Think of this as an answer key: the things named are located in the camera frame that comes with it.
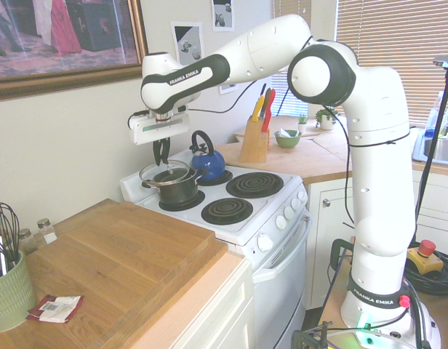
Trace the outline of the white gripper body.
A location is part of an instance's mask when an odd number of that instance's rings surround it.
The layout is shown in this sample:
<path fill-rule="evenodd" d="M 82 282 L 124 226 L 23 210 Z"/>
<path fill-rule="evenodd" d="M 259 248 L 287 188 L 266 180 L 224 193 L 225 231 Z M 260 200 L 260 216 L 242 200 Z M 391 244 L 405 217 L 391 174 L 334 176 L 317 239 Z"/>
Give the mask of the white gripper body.
<path fill-rule="evenodd" d="M 155 116 L 134 116 L 131 118 L 131 141 L 135 145 L 142 145 L 181 135 L 189 129 L 190 118 L 187 113 L 178 113 L 168 120 L 160 121 Z"/>

